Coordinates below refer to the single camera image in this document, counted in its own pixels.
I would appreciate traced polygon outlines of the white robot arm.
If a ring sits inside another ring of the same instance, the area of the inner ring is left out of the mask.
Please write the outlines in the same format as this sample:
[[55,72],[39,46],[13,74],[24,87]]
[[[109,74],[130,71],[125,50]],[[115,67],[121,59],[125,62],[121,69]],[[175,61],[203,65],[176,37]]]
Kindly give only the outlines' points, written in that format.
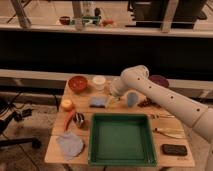
[[213,108],[152,82],[146,66],[124,69],[110,84],[110,94],[114,97],[123,96],[128,89],[144,94],[206,141],[213,141]]

